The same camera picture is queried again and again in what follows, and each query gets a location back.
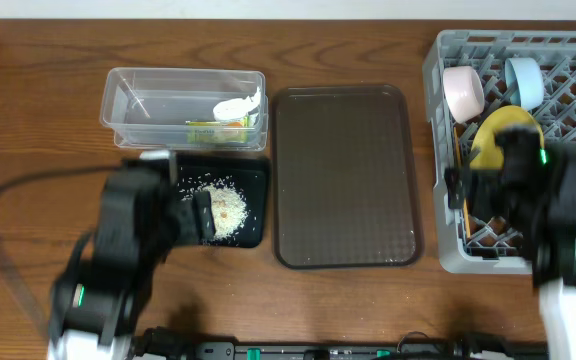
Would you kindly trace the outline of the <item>rice leftovers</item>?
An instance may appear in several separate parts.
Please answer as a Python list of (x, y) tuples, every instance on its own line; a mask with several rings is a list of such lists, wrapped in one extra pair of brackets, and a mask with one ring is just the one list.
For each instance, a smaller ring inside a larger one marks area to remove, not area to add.
[(233, 243), (243, 233), (250, 210), (246, 196), (231, 175), (214, 177), (212, 173), (181, 178), (179, 193), (183, 200), (190, 199), (196, 192), (208, 192), (211, 197), (215, 235), (210, 242)]

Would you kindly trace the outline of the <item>yellow plate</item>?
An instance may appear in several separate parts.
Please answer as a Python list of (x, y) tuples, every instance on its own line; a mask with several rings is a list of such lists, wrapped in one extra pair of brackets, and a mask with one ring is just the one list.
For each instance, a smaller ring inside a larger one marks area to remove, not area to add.
[(470, 167), (484, 170), (501, 169), (504, 156), (501, 148), (496, 145), (495, 136), (510, 128), (521, 126), (537, 131), (540, 147), (544, 147), (543, 131), (533, 116), (519, 106), (504, 106), (490, 114), (479, 127), (471, 146), (471, 150), (477, 150), (477, 154), (470, 162)]

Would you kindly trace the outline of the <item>pink bowl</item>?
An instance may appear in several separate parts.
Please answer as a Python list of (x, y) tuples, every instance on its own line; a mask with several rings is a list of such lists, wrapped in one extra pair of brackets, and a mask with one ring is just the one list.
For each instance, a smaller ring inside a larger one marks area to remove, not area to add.
[(449, 111), (457, 123), (465, 123), (483, 112), (483, 87), (473, 67), (447, 68), (442, 75), (442, 81)]

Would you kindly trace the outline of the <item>pandan cake wrapper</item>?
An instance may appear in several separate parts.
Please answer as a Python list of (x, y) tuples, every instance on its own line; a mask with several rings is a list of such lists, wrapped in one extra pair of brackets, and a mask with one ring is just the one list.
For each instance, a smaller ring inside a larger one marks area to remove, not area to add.
[(219, 121), (187, 121), (191, 127), (187, 141), (202, 144), (244, 143), (254, 130), (247, 117), (227, 122)]

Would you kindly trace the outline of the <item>blue bowl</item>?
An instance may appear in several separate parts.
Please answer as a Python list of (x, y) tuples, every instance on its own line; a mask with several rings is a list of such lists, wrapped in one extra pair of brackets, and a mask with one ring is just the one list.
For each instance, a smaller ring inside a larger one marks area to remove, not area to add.
[(506, 59), (504, 77), (511, 104), (531, 111), (544, 101), (544, 80), (535, 59), (527, 57)]

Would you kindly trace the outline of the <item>white tissue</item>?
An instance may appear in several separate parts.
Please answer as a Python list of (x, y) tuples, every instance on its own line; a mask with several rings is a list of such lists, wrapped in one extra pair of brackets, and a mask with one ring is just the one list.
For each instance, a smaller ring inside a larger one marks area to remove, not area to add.
[(219, 102), (213, 108), (213, 117), (218, 122), (233, 122), (247, 116), (260, 103), (261, 89), (257, 88), (252, 96)]

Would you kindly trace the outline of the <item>wooden chopstick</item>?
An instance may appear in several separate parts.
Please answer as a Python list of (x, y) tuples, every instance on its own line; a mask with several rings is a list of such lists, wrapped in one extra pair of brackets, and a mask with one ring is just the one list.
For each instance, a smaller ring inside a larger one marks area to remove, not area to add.
[(462, 156), (462, 147), (459, 137), (458, 127), (453, 126), (453, 137), (454, 137), (454, 146), (455, 146), (455, 156), (456, 156), (456, 164), (458, 167), (463, 166), (463, 156)]
[(470, 240), (470, 238), (472, 236), (471, 235), (472, 232), (470, 229), (470, 216), (469, 216), (467, 200), (464, 200), (462, 210), (463, 210), (463, 218), (464, 218), (464, 228), (465, 228), (465, 232), (466, 232), (466, 240)]

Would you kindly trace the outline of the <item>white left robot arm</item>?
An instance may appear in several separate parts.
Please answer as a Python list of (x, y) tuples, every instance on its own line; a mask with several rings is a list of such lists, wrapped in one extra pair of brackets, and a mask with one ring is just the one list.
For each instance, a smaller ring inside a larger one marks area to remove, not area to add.
[(53, 284), (48, 358), (195, 358), (194, 345), (166, 328), (135, 330), (156, 267), (174, 248), (214, 234), (209, 192), (180, 200), (169, 176), (148, 166), (111, 173), (96, 229), (77, 241)]

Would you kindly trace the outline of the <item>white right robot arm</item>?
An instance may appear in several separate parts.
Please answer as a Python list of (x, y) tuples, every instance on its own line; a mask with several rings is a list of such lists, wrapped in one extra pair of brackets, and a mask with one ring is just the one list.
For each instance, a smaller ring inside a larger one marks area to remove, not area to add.
[(549, 356), (576, 359), (576, 144), (543, 144), (527, 126), (502, 130), (493, 144), (500, 168), (468, 159), (445, 169), (448, 204), (470, 204), (476, 217), (500, 217), (522, 234)]

